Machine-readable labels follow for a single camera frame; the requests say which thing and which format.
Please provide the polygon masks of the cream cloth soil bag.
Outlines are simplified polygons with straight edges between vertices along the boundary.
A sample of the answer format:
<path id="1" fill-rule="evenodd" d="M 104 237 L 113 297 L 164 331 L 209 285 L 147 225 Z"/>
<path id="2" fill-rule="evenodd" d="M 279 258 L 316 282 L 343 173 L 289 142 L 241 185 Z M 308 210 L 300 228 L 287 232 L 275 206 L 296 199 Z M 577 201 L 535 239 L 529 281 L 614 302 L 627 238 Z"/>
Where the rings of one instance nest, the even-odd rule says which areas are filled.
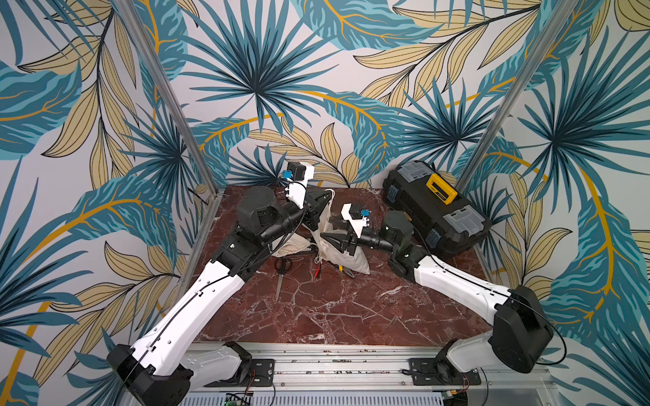
<path id="1" fill-rule="evenodd" d="M 361 248 L 350 251 L 350 236 L 346 228 L 335 229 L 332 220 L 333 198 L 336 194 L 333 189 L 322 189 L 325 193 L 326 203 L 323 210 L 317 215 L 316 230 L 311 231 L 311 236 L 318 247 L 317 262 L 329 262 L 337 269 L 342 267 L 362 275 L 370 274 L 370 265 Z"/>

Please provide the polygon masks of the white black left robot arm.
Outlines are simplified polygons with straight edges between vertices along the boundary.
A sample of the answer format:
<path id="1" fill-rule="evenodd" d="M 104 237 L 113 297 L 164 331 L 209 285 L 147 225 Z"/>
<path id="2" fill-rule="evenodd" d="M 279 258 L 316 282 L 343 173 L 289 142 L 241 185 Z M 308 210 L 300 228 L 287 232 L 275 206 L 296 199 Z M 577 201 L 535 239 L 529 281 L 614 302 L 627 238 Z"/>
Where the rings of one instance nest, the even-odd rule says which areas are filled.
<path id="1" fill-rule="evenodd" d="M 178 405 L 188 392 L 208 384 L 245 386 L 252 355 L 233 341 L 202 360 L 186 351 L 222 305 L 284 245 L 300 226 L 318 230 L 333 199 L 329 189 L 293 182 L 280 202 L 273 189 L 255 186 L 243 194 L 236 221 L 201 275 L 148 333 L 132 345 L 114 347 L 107 361 L 141 405 Z"/>

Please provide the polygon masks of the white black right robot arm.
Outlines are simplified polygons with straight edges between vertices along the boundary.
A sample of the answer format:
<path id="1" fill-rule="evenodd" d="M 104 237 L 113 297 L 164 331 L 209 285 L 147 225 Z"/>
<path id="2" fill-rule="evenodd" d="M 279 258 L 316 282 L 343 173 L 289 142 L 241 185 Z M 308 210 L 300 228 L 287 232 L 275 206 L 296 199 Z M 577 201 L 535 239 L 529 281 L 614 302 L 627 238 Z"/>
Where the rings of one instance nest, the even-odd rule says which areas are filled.
<path id="1" fill-rule="evenodd" d="M 432 372 L 439 380 L 450 382 L 493 365 L 527 374 L 543 364 L 540 358 L 558 331 L 531 289 L 508 289 L 443 262 L 425 245 L 414 243 L 418 231 L 401 211 L 390 211 L 378 229 L 370 228 L 367 218 L 346 221 L 346 231 L 322 235 L 336 250 L 350 255 L 360 247 L 385 252 L 397 276 L 461 303 L 491 326 L 486 333 L 443 346 L 433 361 Z"/>

